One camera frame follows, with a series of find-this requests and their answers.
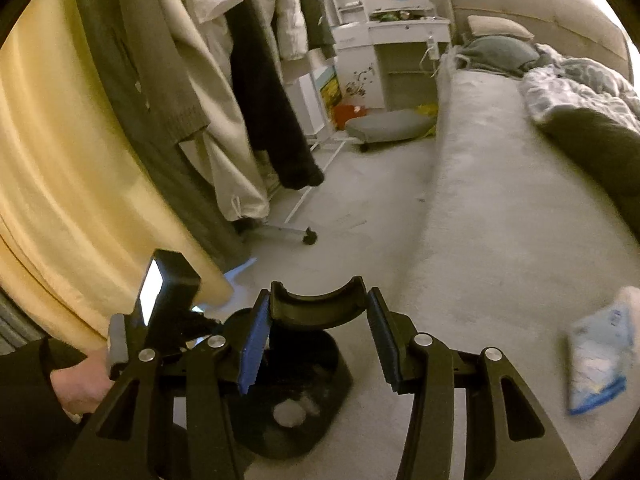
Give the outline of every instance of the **rack wheel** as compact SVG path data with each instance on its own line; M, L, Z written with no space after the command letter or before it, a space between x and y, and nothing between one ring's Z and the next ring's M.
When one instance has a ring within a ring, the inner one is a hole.
M311 227L306 228L305 237L302 238L302 242L305 245L313 245L318 241L318 233L313 231Z

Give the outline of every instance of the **bed headboard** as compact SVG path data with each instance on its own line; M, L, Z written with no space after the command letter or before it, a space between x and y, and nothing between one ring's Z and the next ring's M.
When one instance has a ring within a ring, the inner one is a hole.
M527 27L536 43L549 44L565 56L595 59L633 82L624 34L596 7L576 0L431 1L439 15L451 20L454 43L469 32L468 16L500 16Z

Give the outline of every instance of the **blue gripper pad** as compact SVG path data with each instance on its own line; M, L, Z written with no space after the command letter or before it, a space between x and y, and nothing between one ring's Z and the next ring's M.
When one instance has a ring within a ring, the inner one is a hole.
M264 347L271 331L271 316L269 314L269 291L262 290L252 309L254 317L246 337L244 347L240 352L240 366L238 373L238 390L241 395L249 391L255 383L258 369L262 362Z

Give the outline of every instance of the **yellow object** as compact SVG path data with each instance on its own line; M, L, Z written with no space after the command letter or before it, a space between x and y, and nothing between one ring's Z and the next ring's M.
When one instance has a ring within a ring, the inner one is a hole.
M422 115L426 115L429 117L435 117L438 115L438 104L437 103L428 103L424 105L419 105L415 109L416 112Z
M33 0L0 49L0 286L83 351L130 312L155 248L231 286L164 202L114 116L75 0Z

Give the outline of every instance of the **beige pillow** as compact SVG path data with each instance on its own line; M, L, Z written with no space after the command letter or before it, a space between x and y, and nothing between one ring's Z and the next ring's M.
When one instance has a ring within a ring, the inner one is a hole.
M519 23L496 18L495 16L469 16L467 19L471 34L475 38L481 36L509 36L522 41L533 40L534 36Z

